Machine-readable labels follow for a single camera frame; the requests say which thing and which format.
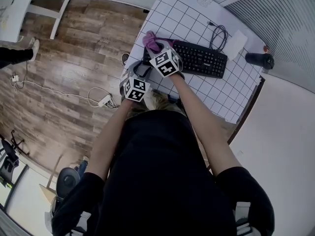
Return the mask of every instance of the white grid table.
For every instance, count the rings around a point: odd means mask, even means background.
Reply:
[[[149,30],[153,31],[157,37],[179,39],[209,47],[215,28],[208,25],[209,21],[209,18],[183,1],[156,0],[134,43],[125,69],[143,58],[142,38]],[[217,38],[214,45],[220,45],[220,43],[221,39]],[[227,62],[223,79],[184,74],[187,84],[205,105],[213,113],[231,123],[237,122],[255,86],[260,82],[262,68],[247,63],[246,53],[247,50],[243,49],[234,60]],[[152,70],[149,83],[152,88],[178,98],[171,80],[163,79],[155,69]]]

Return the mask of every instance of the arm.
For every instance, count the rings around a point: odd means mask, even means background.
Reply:
[[[89,165],[85,172],[94,173],[103,180],[107,178],[116,145],[132,104],[131,100],[125,99],[106,123],[93,145]]]
[[[205,148],[209,164],[215,176],[220,172],[241,166],[221,133],[221,127],[211,111],[190,89],[184,79],[174,74],[170,76],[185,107],[188,118]]]

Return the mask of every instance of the black keyboard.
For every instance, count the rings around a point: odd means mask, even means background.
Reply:
[[[206,77],[223,78],[227,56],[200,45],[175,41],[174,50],[183,60],[183,72]],[[151,65],[150,55],[144,49],[143,63]]]

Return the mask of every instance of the black shirt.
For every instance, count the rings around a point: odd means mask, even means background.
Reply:
[[[106,183],[85,173],[66,197],[53,234],[69,232],[86,211],[92,216],[85,235],[236,235],[240,201],[251,202],[252,226],[271,235],[272,206],[249,172],[235,167],[214,178],[189,120],[149,111],[126,121]]]

